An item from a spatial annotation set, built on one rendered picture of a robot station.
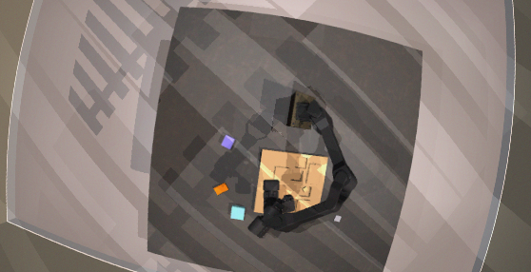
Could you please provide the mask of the light blue flat block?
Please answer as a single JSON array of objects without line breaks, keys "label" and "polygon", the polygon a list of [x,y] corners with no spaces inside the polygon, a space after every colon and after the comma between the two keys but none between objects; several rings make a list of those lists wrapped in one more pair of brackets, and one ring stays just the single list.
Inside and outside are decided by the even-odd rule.
[{"label": "light blue flat block", "polygon": [[233,205],[231,207],[231,219],[243,220],[245,216],[245,207]]}]

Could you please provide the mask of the purple block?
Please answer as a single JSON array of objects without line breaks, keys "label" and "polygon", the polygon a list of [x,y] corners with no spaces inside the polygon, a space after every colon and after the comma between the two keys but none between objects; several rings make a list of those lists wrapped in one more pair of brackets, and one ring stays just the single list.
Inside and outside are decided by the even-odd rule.
[{"label": "purple block", "polygon": [[223,143],[222,143],[222,146],[228,148],[228,149],[231,149],[233,143],[234,143],[235,139],[230,137],[230,136],[226,136]]}]

